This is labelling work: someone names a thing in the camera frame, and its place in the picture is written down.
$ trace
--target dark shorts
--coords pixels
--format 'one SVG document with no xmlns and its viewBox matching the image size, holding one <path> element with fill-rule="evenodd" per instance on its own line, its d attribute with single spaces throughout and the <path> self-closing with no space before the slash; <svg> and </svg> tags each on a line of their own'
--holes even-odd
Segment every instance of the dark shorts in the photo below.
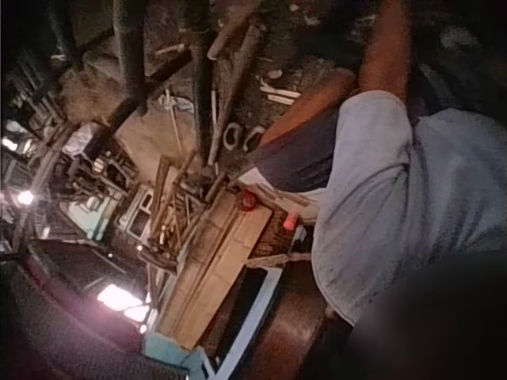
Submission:
<svg viewBox="0 0 507 380">
<path fill-rule="evenodd" d="M 339 107 L 323 112 L 250 154 L 259 172 L 285 192 L 325 188 L 333 164 Z"/>
</svg>

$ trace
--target man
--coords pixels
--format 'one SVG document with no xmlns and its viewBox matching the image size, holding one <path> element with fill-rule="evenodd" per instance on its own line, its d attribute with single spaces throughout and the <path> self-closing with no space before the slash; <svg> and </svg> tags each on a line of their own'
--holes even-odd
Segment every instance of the man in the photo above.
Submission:
<svg viewBox="0 0 507 380">
<path fill-rule="evenodd" d="M 456 109 L 412 128 L 404 105 L 409 70 L 406 0 L 384 0 L 359 71 L 360 93 L 335 116 L 335 135 L 315 120 L 329 120 L 333 111 L 325 110 L 348 96 L 355 82 L 349 70 L 338 69 L 325 91 L 302 95 L 256 156 L 259 171 L 281 190 L 326 187 L 312 264 L 327 302 L 351 325 L 411 272 L 507 242 L 505 128 Z M 295 160 L 287 152 L 298 144 Z M 268 154 L 276 154 L 276 165 Z"/>
</svg>

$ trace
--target shirt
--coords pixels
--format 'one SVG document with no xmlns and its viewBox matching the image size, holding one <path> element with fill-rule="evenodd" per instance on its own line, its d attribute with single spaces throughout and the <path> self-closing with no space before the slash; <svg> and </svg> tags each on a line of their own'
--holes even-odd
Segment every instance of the shirt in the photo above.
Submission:
<svg viewBox="0 0 507 380">
<path fill-rule="evenodd" d="M 327 302 L 354 325 L 396 280 L 435 260 L 506 246 L 505 127 L 447 109 L 412 128 L 384 91 L 340 109 L 312 265 Z"/>
</svg>

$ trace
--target red object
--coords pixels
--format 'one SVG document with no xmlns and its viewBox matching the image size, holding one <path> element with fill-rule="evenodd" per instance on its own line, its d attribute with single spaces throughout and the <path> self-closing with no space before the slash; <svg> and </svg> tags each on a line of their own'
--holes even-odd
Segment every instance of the red object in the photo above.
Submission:
<svg viewBox="0 0 507 380">
<path fill-rule="evenodd" d="M 252 211 L 257 204 L 257 196 L 250 190 L 243 190 L 241 194 L 241 209 L 242 211 Z"/>
<path fill-rule="evenodd" d="M 287 218 L 285 219 L 285 222 L 284 222 L 284 228 L 287 231 L 295 230 L 295 228 L 298 226 L 298 219 L 299 219 L 299 214 L 297 212 L 295 212 L 295 211 L 289 212 L 287 215 Z"/>
</svg>

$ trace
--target light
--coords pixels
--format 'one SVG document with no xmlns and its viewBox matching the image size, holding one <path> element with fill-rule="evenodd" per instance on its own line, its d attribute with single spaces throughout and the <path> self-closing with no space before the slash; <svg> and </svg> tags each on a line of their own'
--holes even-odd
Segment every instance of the light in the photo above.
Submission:
<svg viewBox="0 0 507 380">
<path fill-rule="evenodd" d="M 21 204 L 30 205 L 33 201 L 33 194 L 29 190 L 20 192 L 17 196 L 17 201 Z"/>
<path fill-rule="evenodd" d="M 23 154 L 28 152 L 31 146 L 32 146 L 32 140 L 27 141 L 25 144 L 25 147 L 23 148 Z"/>
<path fill-rule="evenodd" d="M 17 149 L 17 144 L 15 142 L 10 141 L 7 137 L 4 137 L 2 139 L 2 145 L 12 151 L 15 151 Z"/>
<path fill-rule="evenodd" d="M 149 309 L 150 307 L 148 305 L 132 307 L 131 309 L 126 309 L 124 311 L 124 316 L 129 317 L 130 319 L 133 319 L 136 322 L 142 322 L 144 321 L 146 313 L 148 312 Z"/>
<path fill-rule="evenodd" d="M 113 284 L 108 285 L 101 291 L 97 296 L 97 300 L 115 311 L 124 311 L 125 317 L 129 317 L 137 322 L 144 321 L 150 309 L 148 305 L 143 306 L 140 299 Z"/>
</svg>

